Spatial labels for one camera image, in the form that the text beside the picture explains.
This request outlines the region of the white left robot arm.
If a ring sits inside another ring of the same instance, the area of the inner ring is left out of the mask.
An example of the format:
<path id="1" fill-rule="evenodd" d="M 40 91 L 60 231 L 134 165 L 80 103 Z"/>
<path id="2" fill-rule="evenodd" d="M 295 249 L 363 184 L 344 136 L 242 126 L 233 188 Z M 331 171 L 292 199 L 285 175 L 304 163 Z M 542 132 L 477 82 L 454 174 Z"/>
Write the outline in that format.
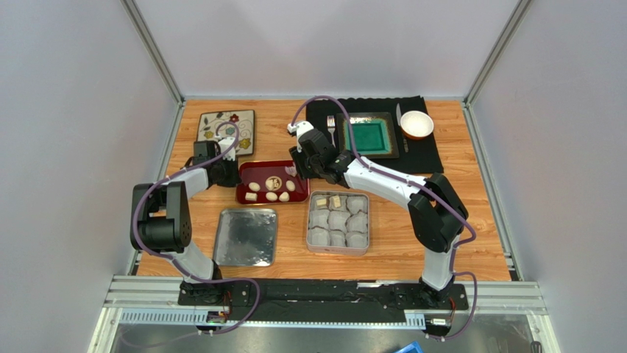
<path id="1" fill-rule="evenodd" d="M 130 242 L 167 261 L 189 284 L 225 283 L 219 266 L 192 241 L 188 200 L 210 187 L 234 188 L 241 183 L 235 138 L 200 141 L 194 155 L 171 176 L 132 190 Z"/>

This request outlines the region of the pink handled metal tongs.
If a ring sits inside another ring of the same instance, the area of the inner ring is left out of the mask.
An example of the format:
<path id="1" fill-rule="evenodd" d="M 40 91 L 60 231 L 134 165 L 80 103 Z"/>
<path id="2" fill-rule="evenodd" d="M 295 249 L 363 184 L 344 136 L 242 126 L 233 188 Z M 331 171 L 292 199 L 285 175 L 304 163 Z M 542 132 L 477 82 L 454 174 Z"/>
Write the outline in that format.
<path id="1" fill-rule="evenodd" d="M 291 165 L 291 166 L 286 166 L 285 167 L 285 172 L 291 176 L 291 177 L 296 177 L 298 175 L 297 169 L 295 165 Z"/>

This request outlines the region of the red lacquer tray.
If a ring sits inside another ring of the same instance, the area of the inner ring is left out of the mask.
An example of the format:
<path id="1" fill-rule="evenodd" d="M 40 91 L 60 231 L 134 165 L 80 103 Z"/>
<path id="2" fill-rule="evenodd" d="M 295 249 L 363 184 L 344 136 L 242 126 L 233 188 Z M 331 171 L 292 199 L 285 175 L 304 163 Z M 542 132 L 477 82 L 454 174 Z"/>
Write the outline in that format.
<path id="1" fill-rule="evenodd" d="M 235 200 L 242 205 L 261 205 L 261 204 L 274 204 L 274 203 L 298 203 L 304 202 L 309 198 L 310 188 L 309 181 L 301 179 L 298 175 L 291 177 L 285 172 L 286 166 L 294 165 L 291 160 L 271 160 L 271 161 L 257 161 L 246 162 L 239 167 L 239 175 L 242 183 L 237 186 L 235 192 Z M 270 176 L 280 177 L 283 181 L 283 186 L 277 191 L 268 191 L 265 186 L 265 181 Z M 295 191 L 288 191 L 286 188 L 286 181 L 291 180 L 296 185 Z M 256 182 L 260 185 L 261 189 L 258 192 L 253 192 L 248 188 L 248 184 Z M 247 202 L 244 199 L 245 193 L 257 193 L 258 200 L 256 202 Z M 275 202 L 269 202 L 266 199 L 266 193 L 274 192 L 279 195 L 283 192 L 289 194 L 288 202 L 281 202 L 279 199 Z"/>

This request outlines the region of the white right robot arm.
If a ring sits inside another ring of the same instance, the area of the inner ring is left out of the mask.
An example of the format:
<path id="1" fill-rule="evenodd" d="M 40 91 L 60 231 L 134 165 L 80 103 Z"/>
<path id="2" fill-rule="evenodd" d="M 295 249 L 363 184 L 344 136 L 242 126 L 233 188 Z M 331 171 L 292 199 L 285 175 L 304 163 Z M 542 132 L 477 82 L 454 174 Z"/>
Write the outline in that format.
<path id="1" fill-rule="evenodd" d="M 287 126 L 296 145 L 289 152 L 297 173 L 346 189 L 366 191 L 408 211 L 416 239 L 425 249 L 420 282 L 434 293 L 453 284 L 453 258 L 468 212 L 448 179 L 428 178 L 385 168 L 351 151 L 339 151 L 307 121 Z"/>

